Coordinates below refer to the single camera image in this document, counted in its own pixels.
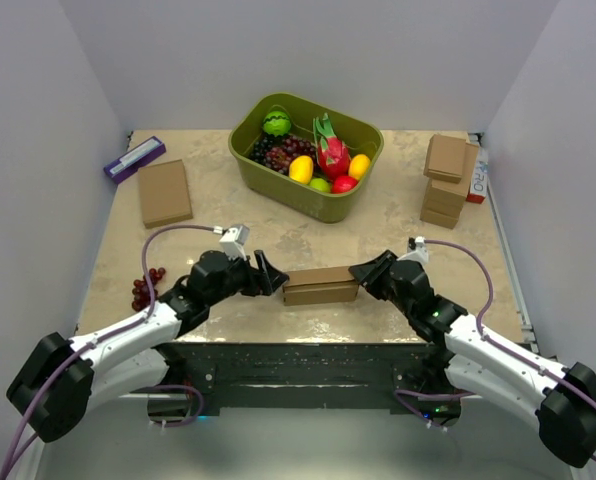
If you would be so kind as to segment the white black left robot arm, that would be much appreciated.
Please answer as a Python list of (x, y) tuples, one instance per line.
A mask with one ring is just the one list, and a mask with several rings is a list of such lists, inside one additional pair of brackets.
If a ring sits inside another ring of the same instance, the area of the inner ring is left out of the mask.
[(40, 439), (51, 443), (70, 432), (87, 411), (120, 395), (112, 370), (130, 370), (131, 389), (154, 384), (174, 392), (184, 383), (185, 368), (165, 358), (159, 346), (196, 329), (219, 302), (236, 294), (271, 296), (288, 279), (261, 250), (243, 258), (207, 251), (153, 306), (91, 334), (44, 336), (6, 397)]

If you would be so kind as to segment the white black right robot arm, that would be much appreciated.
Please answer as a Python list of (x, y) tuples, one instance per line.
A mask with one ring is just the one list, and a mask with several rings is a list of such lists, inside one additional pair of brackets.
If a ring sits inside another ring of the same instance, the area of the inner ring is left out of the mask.
[(564, 366), (499, 335), (455, 302), (437, 294), (419, 247), (398, 257), (385, 251), (353, 265), (356, 283), (392, 303), (423, 340), (444, 349), (423, 369), (437, 393), (452, 386), (477, 395), (525, 421), (559, 460), (583, 468), (596, 461), (596, 373), (577, 362)]

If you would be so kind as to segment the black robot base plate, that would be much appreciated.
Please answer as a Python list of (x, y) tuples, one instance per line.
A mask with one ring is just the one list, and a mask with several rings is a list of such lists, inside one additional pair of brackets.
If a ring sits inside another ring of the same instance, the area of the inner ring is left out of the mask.
[(166, 384), (196, 388), (201, 412), (228, 408), (366, 409), (447, 426), (461, 413), (448, 354), (417, 343), (185, 343), (158, 347)]

